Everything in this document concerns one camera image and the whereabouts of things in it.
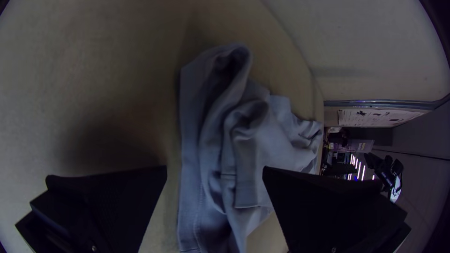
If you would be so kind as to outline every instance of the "crumpled fabric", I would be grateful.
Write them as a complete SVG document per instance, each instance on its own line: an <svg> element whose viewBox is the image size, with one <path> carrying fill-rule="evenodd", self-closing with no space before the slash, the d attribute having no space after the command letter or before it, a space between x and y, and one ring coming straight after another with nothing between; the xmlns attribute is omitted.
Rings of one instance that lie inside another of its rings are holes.
<svg viewBox="0 0 450 253"><path fill-rule="evenodd" d="M244 45L209 49L180 74L181 252L246 251L247 236L273 210L264 166L314 172L320 122L298 119L286 97L250 80Z"/></svg>

